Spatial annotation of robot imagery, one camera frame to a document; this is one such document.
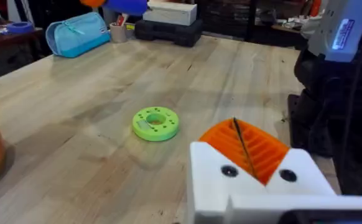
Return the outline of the left gripper white and orange right finger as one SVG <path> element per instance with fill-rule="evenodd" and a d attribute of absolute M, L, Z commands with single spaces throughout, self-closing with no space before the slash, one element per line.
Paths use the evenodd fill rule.
<path fill-rule="evenodd" d="M 237 180 L 250 194 L 335 195 L 310 155 L 288 148 L 260 129 L 234 119 L 247 171 Z"/>

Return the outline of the left gripper white and orange left finger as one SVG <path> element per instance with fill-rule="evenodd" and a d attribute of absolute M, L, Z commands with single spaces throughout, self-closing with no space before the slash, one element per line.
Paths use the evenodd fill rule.
<path fill-rule="evenodd" d="M 190 143 L 187 223 L 223 223 L 231 196 L 265 194 L 250 172 L 252 162 L 236 118 L 222 121 Z"/>

